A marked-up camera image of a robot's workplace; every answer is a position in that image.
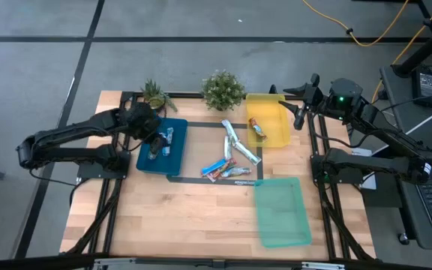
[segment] blue wrapper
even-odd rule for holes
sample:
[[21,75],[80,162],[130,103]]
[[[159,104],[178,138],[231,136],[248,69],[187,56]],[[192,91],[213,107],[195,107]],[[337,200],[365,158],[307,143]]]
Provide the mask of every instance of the blue wrapper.
[[221,168],[226,163],[226,160],[223,158],[218,162],[212,164],[211,166],[207,166],[206,168],[201,169],[201,176],[206,176],[208,173]]

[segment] yellow tray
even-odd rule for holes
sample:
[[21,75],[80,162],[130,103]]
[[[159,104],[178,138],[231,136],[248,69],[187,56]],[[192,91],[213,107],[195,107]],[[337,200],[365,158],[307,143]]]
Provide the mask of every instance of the yellow tray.
[[[290,129],[288,126],[286,108],[278,103],[285,101],[283,94],[247,94],[247,143],[251,147],[284,147],[290,144]],[[261,142],[249,123],[256,119],[262,132],[268,140]]]

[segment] succulent plant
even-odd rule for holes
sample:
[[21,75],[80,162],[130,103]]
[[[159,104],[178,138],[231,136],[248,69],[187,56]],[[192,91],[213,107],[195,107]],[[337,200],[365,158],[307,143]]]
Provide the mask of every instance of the succulent plant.
[[161,91],[161,87],[152,79],[146,80],[141,92],[145,102],[148,102],[152,109],[158,109],[168,104],[175,112],[178,111],[170,96]]

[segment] silver wrapper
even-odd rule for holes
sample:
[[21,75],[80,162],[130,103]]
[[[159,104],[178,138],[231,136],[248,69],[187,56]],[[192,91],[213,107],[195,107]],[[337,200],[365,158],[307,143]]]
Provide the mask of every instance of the silver wrapper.
[[258,157],[251,153],[241,142],[236,142],[232,144],[238,151],[240,151],[249,161],[251,161],[254,166],[256,166],[260,161],[261,157]]
[[174,128],[172,127],[168,127],[168,134],[166,136],[166,141],[168,142],[168,146],[165,146],[163,148],[163,156],[167,157],[170,155],[170,149],[171,149],[171,141],[173,140],[173,132],[174,132]]
[[224,137],[224,159],[228,161],[232,157],[233,157],[233,155],[231,154],[230,137],[229,136],[225,136]]
[[221,121],[221,124],[223,124],[223,126],[226,128],[226,132],[228,133],[231,143],[234,145],[235,142],[238,142],[238,135],[236,135],[236,132],[234,131],[230,120],[224,119],[223,121]]
[[156,154],[152,154],[151,152],[148,153],[148,159],[150,159],[150,160],[156,159],[157,156],[158,156],[158,153],[156,153]]
[[244,174],[250,174],[251,169],[250,168],[243,168],[243,167],[233,167],[231,169],[225,170],[223,173],[221,173],[221,176],[224,178],[232,177],[232,176],[241,176]]

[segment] green leafy plant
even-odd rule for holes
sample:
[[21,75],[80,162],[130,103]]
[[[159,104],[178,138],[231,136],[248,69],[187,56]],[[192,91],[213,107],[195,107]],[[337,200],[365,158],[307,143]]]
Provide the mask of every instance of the green leafy plant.
[[152,109],[159,109],[168,104],[175,112],[178,111],[170,96],[161,91],[161,87],[152,79],[146,80],[141,92],[145,102],[148,102]]
[[225,70],[216,70],[208,79],[203,80],[201,94],[206,99],[208,109],[233,110],[233,106],[240,105],[245,97],[245,87],[235,75]]

